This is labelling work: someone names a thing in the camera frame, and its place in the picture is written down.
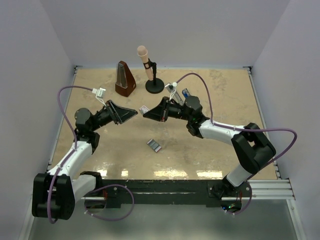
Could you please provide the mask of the staple box tray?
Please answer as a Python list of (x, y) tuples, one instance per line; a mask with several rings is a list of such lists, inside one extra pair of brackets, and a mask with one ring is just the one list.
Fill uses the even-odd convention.
[(158, 152), (162, 149), (162, 146), (159, 145), (154, 139), (150, 139), (146, 144), (147, 144), (155, 153), (158, 153)]

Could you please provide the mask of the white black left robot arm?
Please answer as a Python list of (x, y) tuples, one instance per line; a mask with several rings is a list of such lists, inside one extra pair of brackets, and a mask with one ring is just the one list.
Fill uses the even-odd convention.
[(100, 141), (98, 129), (113, 122), (121, 125), (138, 114), (134, 109), (120, 107), (112, 100), (95, 114), (87, 108), (75, 114), (74, 142), (56, 166), (39, 173), (33, 180), (31, 213), (34, 217), (47, 218), (51, 223), (68, 220), (76, 202), (87, 194), (99, 196), (104, 190), (99, 172), (84, 171), (74, 176), (96, 151)]

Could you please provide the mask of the silver and black stapler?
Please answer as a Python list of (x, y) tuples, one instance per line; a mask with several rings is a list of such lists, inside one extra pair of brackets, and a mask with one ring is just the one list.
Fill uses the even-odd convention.
[(174, 87), (172, 92), (170, 93), (170, 97), (169, 97), (170, 101), (174, 101), (175, 103), (183, 106), (184, 105), (184, 101), (182, 100), (182, 98), (180, 97), (179, 93), (177, 92), (177, 89)]

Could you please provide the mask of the blue and black stapler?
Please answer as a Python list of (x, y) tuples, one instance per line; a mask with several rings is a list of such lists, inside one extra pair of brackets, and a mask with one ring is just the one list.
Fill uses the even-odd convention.
[(191, 96), (187, 88), (182, 90), (182, 95), (184, 96), (185, 99)]

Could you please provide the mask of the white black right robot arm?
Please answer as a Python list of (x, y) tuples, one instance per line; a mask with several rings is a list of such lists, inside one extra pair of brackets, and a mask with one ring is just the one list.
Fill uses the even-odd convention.
[(230, 197), (241, 190), (241, 184), (254, 176), (276, 155), (276, 149), (255, 123), (231, 126), (212, 123), (202, 112), (196, 96), (189, 96), (183, 105), (173, 103), (168, 97), (143, 114), (144, 118), (165, 122), (168, 118), (187, 121), (188, 132), (201, 139), (216, 140), (233, 146), (239, 165), (224, 177), (223, 192)]

